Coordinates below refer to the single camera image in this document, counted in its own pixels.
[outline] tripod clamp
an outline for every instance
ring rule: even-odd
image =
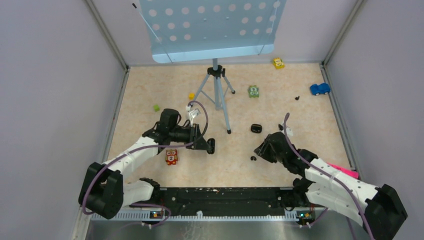
[[[208,67],[207,74],[212,75],[215,78],[220,78],[222,75],[222,77],[225,78],[225,68],[223,68],[221,65],[218,65],[218,69],[216,70],[214,70],[213,67]]]

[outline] owl toy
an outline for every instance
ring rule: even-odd
[[[249,93],[249,98],[259,98],[259,87],[256,85],[249,86],[247,92]]]
[[[168,165],[176,165],[178,162],[178,152],[176,149],[166,150],[165,161]]]

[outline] green owl toy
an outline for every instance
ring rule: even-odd
[[[259,98],[259,87],[256,85],[249,86],[247,92],[249,93],[249,98]]]

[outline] robotic arm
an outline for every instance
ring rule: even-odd
[[[199,125],[193,123],[193,119],[191,119],[191,124],[183,126],[178,125],[180,120],[181,115],[178,111],[164,109],[160,120],[143,133],[127,150],[104,164],[92,163],[85,174],[78,198],[79,204],[83,204],[86,192],[96,175],[111,162],[115,161],[95,181],[85,206],[106,219],[113,218],[121,207],[151,198],[155,182],[141,178],[136,182],[124,184],[124,180],[146,160],[159,154],[171,142],[183,143],[187,145],[187,149],[204,150],[208,154],[215,152],[215,140],[210,138],[206,141],[203,138],[204,133],[200,132]],[[136,150],[143,146],[155,145],[157,147]]]
[[[369,228],[376,240],[393,239],[406,218],[405,208],[389,185],[377,187],[355,179],[327,164],[313,152],[296,149],[311,165],[327,172],[328,177],[303,162],[292,150],[282,132],[269,134],[254,152],[270,163],[279,162],[292,174],[302,176],[293,181],[293,192],[297,203],[306,207],[310,204],[330,208],[361,225],[366,226],[359,214],[356,203],[345,188],[335,181],[344,183],[353,193],[364,212]]]

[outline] blue toy car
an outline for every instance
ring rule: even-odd
[[[329,94],[331,92],[330,86],[327,83],[321,83],[320,85],[314,84],[310,86],[310,93],[318,96],[320,94]]]

